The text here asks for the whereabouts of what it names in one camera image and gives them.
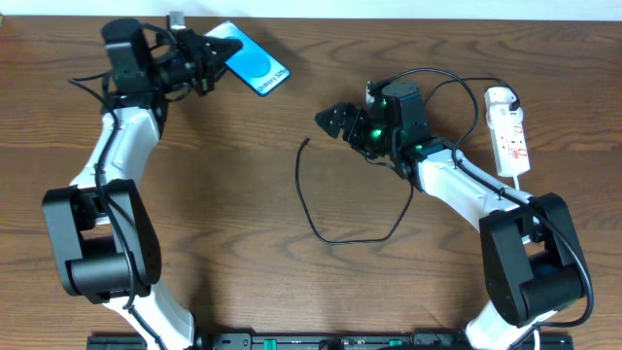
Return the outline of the blue Galaxy smartphone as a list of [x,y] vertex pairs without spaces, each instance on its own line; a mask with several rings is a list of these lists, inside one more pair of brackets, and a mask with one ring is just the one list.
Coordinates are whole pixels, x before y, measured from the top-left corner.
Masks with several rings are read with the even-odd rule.
[[236,39],[241,42],[242,48],[225,64],[232,73],[261,97],[271,93],[291,75],[286,66],[229,20],[206,32],[205,36]]

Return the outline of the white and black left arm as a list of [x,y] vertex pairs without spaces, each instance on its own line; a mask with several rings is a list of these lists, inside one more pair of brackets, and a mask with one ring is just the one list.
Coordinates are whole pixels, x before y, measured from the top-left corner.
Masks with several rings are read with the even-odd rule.
[[155,229],[139,193],[170,104],[210,92],[238,53],[235,38],[185,26],[179,13],[153,28],[126,17],[101,30],[111,67],[95,93],[102,130],[83,170],[42,200],[52,252],[65,292],[117,312],[148,349],[209,349],[212,339],[161,277]]

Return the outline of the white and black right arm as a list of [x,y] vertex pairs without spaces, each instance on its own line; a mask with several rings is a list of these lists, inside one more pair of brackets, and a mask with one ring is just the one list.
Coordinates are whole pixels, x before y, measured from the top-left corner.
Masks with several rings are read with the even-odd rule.
[[554,193],[512,188],[472,164],[457,144],[432,133],[426,104],[414,82],[369,83],[365,107],[339,102],[315,121],[374,165],[389,157],[388,168],[412,192],[442,200],[478,230],[489,301],[452,347],[551,346],[542,328],[580,326],[595,303],[567,204]]

